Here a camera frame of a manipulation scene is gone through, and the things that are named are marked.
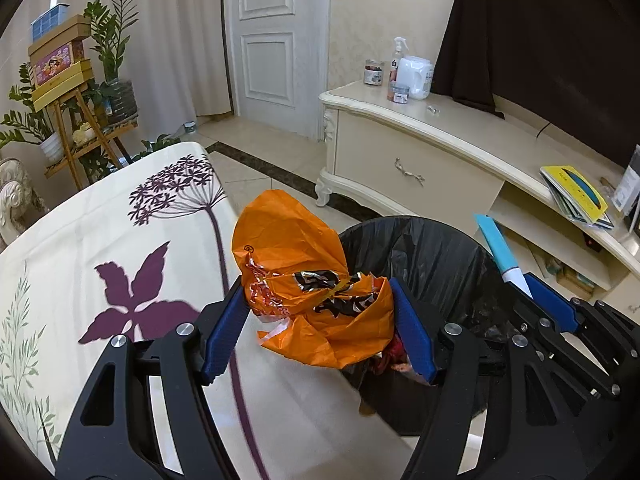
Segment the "orange snack bag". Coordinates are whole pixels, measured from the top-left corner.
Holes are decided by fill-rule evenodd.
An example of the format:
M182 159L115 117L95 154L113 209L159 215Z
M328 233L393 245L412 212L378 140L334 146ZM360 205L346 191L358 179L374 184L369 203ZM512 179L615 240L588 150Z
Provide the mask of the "orange snack bag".
M349 270L337 232L287 192L262 192L243 209L232 252L250 310L271 326L257 335L262 348L340 370L393 340L388 279Z

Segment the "dark red bag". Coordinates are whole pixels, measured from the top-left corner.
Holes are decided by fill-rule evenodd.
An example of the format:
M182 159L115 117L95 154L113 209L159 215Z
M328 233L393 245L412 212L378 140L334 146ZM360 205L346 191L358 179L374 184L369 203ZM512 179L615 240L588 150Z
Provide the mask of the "dark red bag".
M381 375L386 370L394 370L399 373L409 373L412 371L408 353L404 344L397 334L382 352L372 356L370 370L374 374Z

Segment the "black-lined trash bin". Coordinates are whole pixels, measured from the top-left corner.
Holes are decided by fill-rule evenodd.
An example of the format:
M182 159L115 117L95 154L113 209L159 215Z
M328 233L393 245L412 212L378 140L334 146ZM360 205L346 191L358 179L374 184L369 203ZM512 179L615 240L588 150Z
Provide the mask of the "black-lined trash bin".
M418 315L437 311L474 335L480 370L473 415L488 407L489 379L506 369L506 304L503 280L490 253L448 224L420 217L381 217L340 235L349 270L403 281L419 303ZM401 437L417 437L431 421L439 388L386 370L371 359L349 365L343 376L361 399Z

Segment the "yellow blue book stack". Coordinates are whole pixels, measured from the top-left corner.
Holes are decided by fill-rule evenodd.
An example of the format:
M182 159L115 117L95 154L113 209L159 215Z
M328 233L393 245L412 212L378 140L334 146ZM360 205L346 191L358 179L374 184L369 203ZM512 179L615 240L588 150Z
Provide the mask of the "yellow blue book stack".
M606 200L577 169L566 165L542 166L539 172L568 220L592 228L614 229Z

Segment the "floral cream tablecloth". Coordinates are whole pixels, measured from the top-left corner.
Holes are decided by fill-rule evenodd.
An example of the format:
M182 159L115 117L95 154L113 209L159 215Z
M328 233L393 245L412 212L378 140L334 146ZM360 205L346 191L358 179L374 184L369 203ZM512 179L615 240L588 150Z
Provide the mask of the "floral cream tablecloth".
M51 479L105 349L175 333L228 294L235 212L201 144L77 193L1 256L1 474Z

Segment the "cream tv cabinet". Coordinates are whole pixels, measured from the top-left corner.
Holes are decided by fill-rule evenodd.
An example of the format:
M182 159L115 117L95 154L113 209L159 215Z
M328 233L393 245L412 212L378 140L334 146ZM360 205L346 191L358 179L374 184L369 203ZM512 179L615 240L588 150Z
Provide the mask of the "cream tv cabinet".
M544 265L555 258L593 282L591 298L639 316L639 237L620 217L614 230L580 226L560 213L539 172L570 165L599 188L620 182L622 167L562 130L500 119L432 94L395 104L360 81L321 93L326 166L317 203L333 194L378 214L414 214L478 237L476 216L506 232L521 267L565 295Z

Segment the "ornate patterned sofa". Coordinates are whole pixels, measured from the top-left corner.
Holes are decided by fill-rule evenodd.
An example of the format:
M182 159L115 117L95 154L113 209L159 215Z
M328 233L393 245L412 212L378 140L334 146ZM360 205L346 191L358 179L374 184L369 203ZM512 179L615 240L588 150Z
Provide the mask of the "ornate patterned sofa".
M0 252L3 252L27 228L47 214L49 207L34 188L26 167L17 158L2 159L0 174Z

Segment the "dark television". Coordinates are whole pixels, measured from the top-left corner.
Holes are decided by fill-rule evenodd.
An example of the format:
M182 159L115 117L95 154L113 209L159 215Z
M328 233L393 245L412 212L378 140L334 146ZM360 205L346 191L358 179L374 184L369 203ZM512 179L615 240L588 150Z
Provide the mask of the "dark television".
M454 0L432 89L501 96L620 166L639 143L639 0Z

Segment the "clear spray bottle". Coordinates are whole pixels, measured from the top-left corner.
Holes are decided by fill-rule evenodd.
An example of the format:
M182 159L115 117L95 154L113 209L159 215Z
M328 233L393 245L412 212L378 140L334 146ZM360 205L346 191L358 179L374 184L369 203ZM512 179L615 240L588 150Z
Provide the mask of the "clear spray bottle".
M398 74L400 69L400 62L404 57L404 52L408 48L407 40L404 37L396 37L394 39L395 47L392 58L390 59L390 74L388 75L388 83L387 83L387 99L390 102L393 102L390 98L390 88L392 88L393 82L397 82L398 84L403 84L398 81Z

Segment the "small tin can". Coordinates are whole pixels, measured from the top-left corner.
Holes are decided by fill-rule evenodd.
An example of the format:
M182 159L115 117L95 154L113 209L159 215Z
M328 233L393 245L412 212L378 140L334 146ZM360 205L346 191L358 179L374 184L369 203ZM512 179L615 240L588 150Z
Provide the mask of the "small tin can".
M378 87L383 83L384 63L373 58L367 58L363 69L363 83L367 86Z

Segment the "plant in white pot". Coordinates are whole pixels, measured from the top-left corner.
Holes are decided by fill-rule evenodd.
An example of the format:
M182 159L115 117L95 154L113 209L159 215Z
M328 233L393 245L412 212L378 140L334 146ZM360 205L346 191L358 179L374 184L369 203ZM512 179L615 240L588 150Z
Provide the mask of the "plant in white pot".
M22 63L18 69L20 82L9 88L9 100L20 108L12 108L1 116L1 146L4 148L11 143L38 145L47 165L53 166L63 159L62 142L48 113L35 108L36 88L29 69L29 62Z

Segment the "stacked gift boxes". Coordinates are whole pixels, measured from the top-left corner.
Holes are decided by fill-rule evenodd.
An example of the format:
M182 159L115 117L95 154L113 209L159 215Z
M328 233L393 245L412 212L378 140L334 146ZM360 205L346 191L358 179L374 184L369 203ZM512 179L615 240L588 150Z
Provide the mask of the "stacked gift boxes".
M84 49L90 35L90 18L76 14L28 48L36 112L94 77Z

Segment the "plant in glass jar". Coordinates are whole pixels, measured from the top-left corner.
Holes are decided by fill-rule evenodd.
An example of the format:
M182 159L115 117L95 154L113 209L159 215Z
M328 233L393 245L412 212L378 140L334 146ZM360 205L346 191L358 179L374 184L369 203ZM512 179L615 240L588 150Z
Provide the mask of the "plant in glass jar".
M100 93L105 113L111 124L118 124L138 112L134 89L130 80L119 76L130 40L129 29L138 21L134 0L89 1L84 17L90 22L91 49L98 54L104 73Z

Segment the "white panel door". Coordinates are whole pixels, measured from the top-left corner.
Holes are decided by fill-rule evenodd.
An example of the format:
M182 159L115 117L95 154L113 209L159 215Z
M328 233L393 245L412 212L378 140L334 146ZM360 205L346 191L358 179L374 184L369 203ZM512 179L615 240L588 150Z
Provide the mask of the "white panel door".
M330 0L224 0L235 113L322 139Z

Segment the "blue tissue box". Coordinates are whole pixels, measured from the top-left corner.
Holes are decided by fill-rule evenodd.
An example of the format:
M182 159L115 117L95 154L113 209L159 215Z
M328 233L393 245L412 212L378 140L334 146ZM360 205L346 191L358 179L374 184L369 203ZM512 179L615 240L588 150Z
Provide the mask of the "blue tissue box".
M32 42L36 42L42 36L55 29L67 20L68 4L57 3L52 6L30 24L30 32L32 33Z

